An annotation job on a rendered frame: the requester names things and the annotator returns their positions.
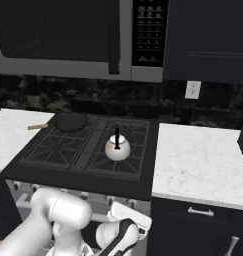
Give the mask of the dark drawer front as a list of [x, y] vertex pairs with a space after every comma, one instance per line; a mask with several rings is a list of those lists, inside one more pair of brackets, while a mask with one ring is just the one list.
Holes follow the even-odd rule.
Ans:
[[[198, 214], [189, 214], [187, 212], [189, 207], [202, 211], [211, 210], [214, 212], [214, 216], [208, 217]], [[243, 229], [243, 210], [221, 206], [153, 197], [151, 200], [151, 214], [162, 217], [183, 218]]]

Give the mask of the white wall socket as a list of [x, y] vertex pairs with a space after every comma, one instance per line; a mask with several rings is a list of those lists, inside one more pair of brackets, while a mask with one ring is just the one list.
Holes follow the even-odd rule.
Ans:
[[185, 98], [198, 99], [201, 89], [201, 81], [188, 81], [186, 85]]

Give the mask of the silver oven front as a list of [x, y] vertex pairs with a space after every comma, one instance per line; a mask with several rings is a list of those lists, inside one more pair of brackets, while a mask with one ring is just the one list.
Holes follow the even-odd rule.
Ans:
[[[15, 181], [7, 180], [7, 184], [15, 200], [15, 203], [19, 210], [21, 218], [22, 220], [25, 220], [31, 211], [30, 199], [33, 195], [33, 191], [31, 188], [32, 184], [16, 181], [16, 182], [20, 182], [20, 188], [18, 190], [14, 190], [13, 182]], [[80, 191], [68, 190], [64, 188], [62, 188], [61, 191], [69, 193], [76, 197], [80, 197], [80, 193], [81, 193]], [[93, 215], [92, 215], [91, 222], [84, 230], [83, 238], [88, 243], [88, 245], [92, 248], [94, 253], [98, 253], [100, 251], [100, 247], [97, 245], [96, 242], [93, 241], [93, 237], [92, 237], [93, 229], [98, 224], [108, 221], [107, 213], [111, 208], [111, 206], [108, 204], [106, 200], [106, 197], [107, 196], [102, 194], [89, 193], [89, 198], [86, 200], [92, 206]], [[131, 209], [134, 209], [150, 217], [151, 204], [148, 201], [136, 201], [134, 199], [115, 197], [114, 202], [119, 202]], [[132, 252], [132, 256], [146, 256], [147, 242], [148, 242], [147, 236], [145, 239], [140, 239], [140, 241], [137, 243], [135, 249]]]

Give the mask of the dark cupboard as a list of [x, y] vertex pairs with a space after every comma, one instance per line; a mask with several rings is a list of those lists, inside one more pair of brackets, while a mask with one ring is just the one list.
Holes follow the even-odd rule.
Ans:
[[9, 187], [0, 176], [0, 240], [7, 237], [21, 223], [22, 218]]
[[243, 84], [243, 0], [170, 0], [164, 77]]

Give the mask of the dark lower cupboard door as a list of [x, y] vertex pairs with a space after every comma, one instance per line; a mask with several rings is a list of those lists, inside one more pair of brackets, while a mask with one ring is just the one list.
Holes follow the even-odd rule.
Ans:
[[147, 256], [224, 256], [243, 228], [177, 218], [153, 219]]

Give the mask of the silver microwave oven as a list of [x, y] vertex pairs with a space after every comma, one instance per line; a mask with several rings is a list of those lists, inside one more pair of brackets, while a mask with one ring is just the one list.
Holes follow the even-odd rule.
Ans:
[[106, 0], [0, 0], [0, 73], [160, 83], [167, 0], [120, 0], [119, 11], [111, 75]]

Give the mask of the dark lower cupboard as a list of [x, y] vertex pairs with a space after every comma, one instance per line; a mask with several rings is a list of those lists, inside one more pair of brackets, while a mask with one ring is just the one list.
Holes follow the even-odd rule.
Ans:
[[21, 223], [22, 218], [9, 187], [0, 176], [0, 240], [7, 237]]

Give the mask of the dark upper cupboard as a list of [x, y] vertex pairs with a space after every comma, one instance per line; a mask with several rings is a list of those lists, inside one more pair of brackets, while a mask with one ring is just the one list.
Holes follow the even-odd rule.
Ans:
[[243, 0], [170, 0], [164, 77], [243, 84]]

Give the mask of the black gas hob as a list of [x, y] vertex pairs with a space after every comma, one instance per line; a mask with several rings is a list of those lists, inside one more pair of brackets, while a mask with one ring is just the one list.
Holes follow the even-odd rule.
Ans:
[[[84, 129], [39, 131], [3, 169], [13, 181], [149, 201], [159, 123], [128, 117], [90, 115]], [[131, 148], [127, 159], [105, 155], [105, 143], [119, 131]]]

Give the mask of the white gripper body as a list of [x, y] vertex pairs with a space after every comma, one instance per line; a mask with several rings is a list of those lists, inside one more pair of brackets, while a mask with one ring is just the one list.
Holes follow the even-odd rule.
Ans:
[[134, 209], [131, 209], [119, 202], [113, 202], [107, 213], [110, 221], [121, 221], [123, 219], [131, 219], [135, 222], [139, 229], [139, 238], [145, 239], [152, 225], [152, 219]]

